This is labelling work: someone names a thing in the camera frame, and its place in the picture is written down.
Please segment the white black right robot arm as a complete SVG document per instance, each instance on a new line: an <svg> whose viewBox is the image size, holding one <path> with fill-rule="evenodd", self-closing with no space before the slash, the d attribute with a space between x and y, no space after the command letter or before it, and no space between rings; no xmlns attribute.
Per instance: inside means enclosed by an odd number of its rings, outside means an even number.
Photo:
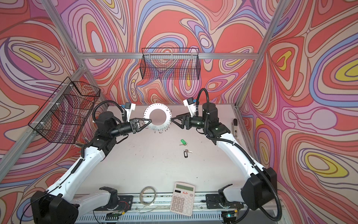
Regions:
<svg viewBox="0 0 358 224"><path fill-rule="evenodd" d="M229 128L219 121L218 109L209 100L206 88L200 89L206 102L199 113L200 97L188 98L183 101L188 113L171 119L181 129L201 129L202 134L220 148L238 168L243 177L242 186L226 185L218 190L218 203L224 207L230 203L245 204L247 210L260 210L274 222L282 219L282 204L277 192L277 173L272 168L265 168L256 161L237 142Z"/></svg>

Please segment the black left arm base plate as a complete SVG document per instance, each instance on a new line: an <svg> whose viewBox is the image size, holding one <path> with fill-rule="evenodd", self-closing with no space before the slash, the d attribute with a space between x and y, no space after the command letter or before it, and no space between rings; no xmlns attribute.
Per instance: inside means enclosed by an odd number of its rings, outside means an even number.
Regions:
<svg viewBox="0 0 358 224"><path fill-rule="evenodd" d="M132 195L119 195L117 199L111 202L109 205L103 207L105 211L129 211L131 210L133 203Z"/></svg>

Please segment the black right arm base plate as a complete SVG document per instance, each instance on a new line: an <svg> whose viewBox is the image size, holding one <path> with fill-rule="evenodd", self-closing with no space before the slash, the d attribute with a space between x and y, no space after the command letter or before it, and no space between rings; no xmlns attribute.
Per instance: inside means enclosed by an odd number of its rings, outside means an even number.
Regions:
<svg viewBox="0 0 358 224"><path fill-rule="evenodd" d="M241 202L229 202L221 194L206 194L204 202L208 209L237 209L241 210L244 208Z"/></svg>

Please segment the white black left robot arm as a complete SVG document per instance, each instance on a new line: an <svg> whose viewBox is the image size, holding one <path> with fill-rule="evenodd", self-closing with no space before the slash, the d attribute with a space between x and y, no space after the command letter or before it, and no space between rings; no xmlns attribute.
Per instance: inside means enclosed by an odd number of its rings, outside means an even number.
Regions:
<svg viewBox="0 0 358 224"><path fill-rule="evenodd" d="M152 123L151 119L130 118L132 104L124 107L114 104L122 113L122 119L107 111L96 116L97 109L106 104L99 103L92 111L92 119L97 125L93 139L81 148L78 160L46 191L37 191L30 199L33 219L36 224L73 224L77 218L97 208L114 210L118 207L117 190L101 187L95 193L74 199L74 195L92 172L102 162L119 141L119 136L127 138L130 133L138 133Z"/></svg>

